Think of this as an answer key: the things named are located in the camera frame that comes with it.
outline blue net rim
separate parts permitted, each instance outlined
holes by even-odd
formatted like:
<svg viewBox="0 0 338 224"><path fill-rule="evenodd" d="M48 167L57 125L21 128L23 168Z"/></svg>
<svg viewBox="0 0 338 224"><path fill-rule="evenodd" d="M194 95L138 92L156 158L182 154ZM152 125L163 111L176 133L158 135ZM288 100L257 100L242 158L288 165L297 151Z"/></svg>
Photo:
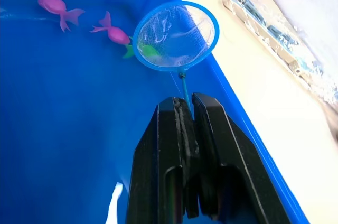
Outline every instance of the blue net rim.
<svg viewBox="0 0 338 224"><path fill-rule="evenodd" d="M156 66L150 62L148 62L147 60L144 59L144 57L140 54L140 52L138 51L137 48L137 40L138 40L138 36L139 33L142 29L142 27L144 26L144 24L152 17L154 16L154 14L160 12L161 10L165 9L165 8L169 8L172 6L192 6L195 7L201 11L203 11L212 21L213 25L214 25L214 29L215 29L215 37L210 45L210 47L205 51L203 56L200 56L199 58L195 59L194 61L184 65L184 66L180 66L180 67L159 67ZM135 56L136 58L145 66L152 68L154 70L158 70L158 71L177 71L177 72L184 72L185 70L187 70L189 67L192 67L196 64L198 64L199 62L201 62L203 59L205 59L210 53L211 51L215 48L218 39L219 39L219 35L220 35L220 27L218 25L218 22L216 20L216 17L208 10L206 9L204 6L194 3L194 2L190 2L190 1L174 1L174 2L168 2L168 3L164 3L161 6L156 7L155 9L151 10L149 13L147 13L142 20L138 23L136 30L134 32L134 36L133 36L133 50L135 52Z"/></svg>

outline toy fish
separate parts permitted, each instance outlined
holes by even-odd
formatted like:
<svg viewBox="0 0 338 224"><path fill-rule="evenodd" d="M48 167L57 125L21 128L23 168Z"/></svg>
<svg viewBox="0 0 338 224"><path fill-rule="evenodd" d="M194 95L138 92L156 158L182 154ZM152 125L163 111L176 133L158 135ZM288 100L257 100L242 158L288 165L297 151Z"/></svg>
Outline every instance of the toy fish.
<svg viewBox="0 0 338 224"><path fill-rule="evenodd" d="M133 47L130 44L129 36L119 27L111 26L110 13L106 11L105 17L99 21L102 27L93 26L93 30L91 33L99 32L99 31L108 31L108 37L114 43L118 43L124 45L127 48L127 53L123 56L124 58L130 58L134 55Z"/></svg>
<svg viewBox="0 0 338 224"><path fill-rule="evenodd" d="M135 55L132 45L127 44L126 48L127 48L127 53L123 56L124 59L131 58L132 56ZM142 55L144 55L145 57L151 57L155 55L160 56L159 52L149 44L140 44L140 50L141 50Z"/></svg>
<svg viewBox="0 0 338 224"><path fill-rule="evenodd" d="M66 6L63 0L37 0L38 4L52 14L60 15L60 26L62 31L69 30L66 22L71 22L74 25L79 25L78 17L85 11L82 9L73 9L66 11Z"/></svg>

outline blue plastic tub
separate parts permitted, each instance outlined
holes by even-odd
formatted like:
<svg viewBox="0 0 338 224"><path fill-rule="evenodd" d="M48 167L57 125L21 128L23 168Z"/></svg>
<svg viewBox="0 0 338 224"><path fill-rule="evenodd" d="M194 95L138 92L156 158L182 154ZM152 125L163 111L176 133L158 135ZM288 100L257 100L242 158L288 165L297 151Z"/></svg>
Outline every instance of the blue plastic tub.
<svg viewBox="0 0 338 224"><path fill-rule="evenodd" d="M134 149L156 104L182 97L176 75L124 60L123 46L89 33L108 10L132 36L146 13L172 0L64 1L86 10L72 32L37 0L1 0L0 223L105 223L117 182L124 223ZM256 145L292 223L307 223L213 56L186 80L190 93L223 104Z"/></svg>

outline white mesh net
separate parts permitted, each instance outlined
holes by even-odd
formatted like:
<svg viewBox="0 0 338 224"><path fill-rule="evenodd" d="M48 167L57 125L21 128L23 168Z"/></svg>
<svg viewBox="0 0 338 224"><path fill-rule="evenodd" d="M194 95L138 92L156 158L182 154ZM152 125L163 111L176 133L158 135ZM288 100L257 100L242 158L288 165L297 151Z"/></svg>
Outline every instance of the white mesh net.
<svg viewBox="0 0 338 224"><path fill-rule="evenodd" d="M213 21L205 12L175 5L154 13L134 41L144 60L170 70L189 67L209 50L214 38Z"/></svg>

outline purple toy fish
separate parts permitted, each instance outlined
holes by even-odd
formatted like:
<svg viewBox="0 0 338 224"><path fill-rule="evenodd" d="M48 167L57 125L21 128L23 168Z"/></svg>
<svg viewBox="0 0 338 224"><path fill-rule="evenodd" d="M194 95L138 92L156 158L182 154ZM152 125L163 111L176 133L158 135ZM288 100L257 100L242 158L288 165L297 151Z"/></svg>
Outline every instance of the purple toy fish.
<svg viewBox="0 0 338 224"><path fill-rule="evenodd" d="M110 13L108 11L106 11L105 18L100 20L99 23L102 25L102 27L93 26L94 29L90 31L91 33L107 30L109 39L111 39L114 43L122 45L130 44L129 37L122 29L111 26Z"/></svg>
<svg viewBox="0 0 338 224"><path fill-rule="evenodd" d="M70 31L66 21L71 22L76 26L78 26L79 25L78 17L85 12L82 9L73 9L67 12L63 0L37 0L37 2L48 12L60 15L61 17L60 26L63 32L65 29Z"/></svg>

